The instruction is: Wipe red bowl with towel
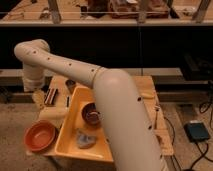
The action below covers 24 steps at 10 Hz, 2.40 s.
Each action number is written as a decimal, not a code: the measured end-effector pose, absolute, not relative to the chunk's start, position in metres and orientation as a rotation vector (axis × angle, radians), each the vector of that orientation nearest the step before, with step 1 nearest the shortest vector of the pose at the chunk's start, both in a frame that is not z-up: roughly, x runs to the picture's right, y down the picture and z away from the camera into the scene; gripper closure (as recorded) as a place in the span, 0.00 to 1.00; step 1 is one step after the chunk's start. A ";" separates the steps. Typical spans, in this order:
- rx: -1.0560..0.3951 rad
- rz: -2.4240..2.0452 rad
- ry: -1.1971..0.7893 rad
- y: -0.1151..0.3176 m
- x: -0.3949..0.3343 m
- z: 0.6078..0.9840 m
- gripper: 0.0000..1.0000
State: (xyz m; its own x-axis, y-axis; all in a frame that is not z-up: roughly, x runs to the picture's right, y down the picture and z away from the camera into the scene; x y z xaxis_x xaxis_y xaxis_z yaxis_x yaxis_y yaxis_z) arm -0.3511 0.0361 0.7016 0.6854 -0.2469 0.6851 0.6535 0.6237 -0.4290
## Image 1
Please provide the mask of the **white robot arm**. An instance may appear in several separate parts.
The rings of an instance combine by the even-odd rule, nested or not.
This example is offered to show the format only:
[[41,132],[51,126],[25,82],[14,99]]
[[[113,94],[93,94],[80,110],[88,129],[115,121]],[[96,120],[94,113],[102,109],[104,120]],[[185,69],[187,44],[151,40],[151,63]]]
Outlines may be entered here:
[[27,79],[46,68],[93,90],[117,171],[169,171],[143,98],[127,72],[54,55],[42,39],[17,44],[14,54]]

